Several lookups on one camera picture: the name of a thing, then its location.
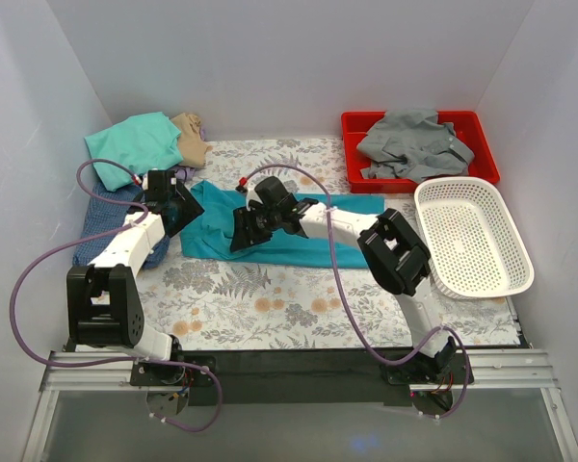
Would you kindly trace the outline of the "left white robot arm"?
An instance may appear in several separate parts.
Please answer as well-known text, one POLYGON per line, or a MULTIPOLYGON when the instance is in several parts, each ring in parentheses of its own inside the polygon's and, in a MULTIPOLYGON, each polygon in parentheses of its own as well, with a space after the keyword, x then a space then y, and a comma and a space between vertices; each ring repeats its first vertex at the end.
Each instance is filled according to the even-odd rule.
POLYGON ((137 197, 148 209, 135 207, 118 233, 86 266, 66 276, 70 340, 80 346, 108 348, 140 359, 154 359, 152 372, 167 385, 178 383, 186 371, 177 355, 179 341, 145 321, 136 276, 153 247, 179 233, 202 215, 203 208, 171 170, 152 170, 137 197))

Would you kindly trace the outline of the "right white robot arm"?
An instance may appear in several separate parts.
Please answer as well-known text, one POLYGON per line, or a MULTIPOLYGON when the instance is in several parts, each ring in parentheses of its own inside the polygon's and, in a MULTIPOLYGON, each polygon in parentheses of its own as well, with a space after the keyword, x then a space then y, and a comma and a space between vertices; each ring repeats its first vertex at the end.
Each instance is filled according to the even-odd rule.
POLYGON ((452 377, 460 342, 436 312, 430 284, 431 253, 400 212, 387 209, 378 215, 360 214, 334 207, 329 197, 298 200, 274 176, 252 188, 247 183, 241 179, 236 188, 246 204, 233 212, 231 251, 263 244, 277 230, 327 241, 332 260, 337 258, 338 244, 359 250, 375 281, 397 300, 412 344, 411 352, 396 360, 383 357, 369 343, 364 344, 365 349, 385 367, 413 379, 435 383, 452 377))

